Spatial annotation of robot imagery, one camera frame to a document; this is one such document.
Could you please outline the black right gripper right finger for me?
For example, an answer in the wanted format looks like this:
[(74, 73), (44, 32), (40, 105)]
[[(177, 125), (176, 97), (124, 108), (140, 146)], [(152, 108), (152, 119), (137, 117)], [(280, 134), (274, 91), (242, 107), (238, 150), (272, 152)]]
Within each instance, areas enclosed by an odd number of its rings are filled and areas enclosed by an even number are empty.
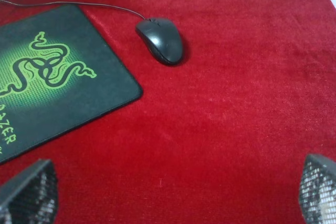
[(335, 223), (335, 162), (320, 154), (306, 157), (299, 185), (305, 223)]

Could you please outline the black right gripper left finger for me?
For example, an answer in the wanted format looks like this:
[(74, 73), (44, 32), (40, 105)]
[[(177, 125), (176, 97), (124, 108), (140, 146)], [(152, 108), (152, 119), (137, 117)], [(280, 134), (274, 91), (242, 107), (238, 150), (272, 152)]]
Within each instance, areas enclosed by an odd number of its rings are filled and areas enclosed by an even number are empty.
[(1, 223), (54, 223), (58, 180), (54, 164), (40, 159), (1, 185)]

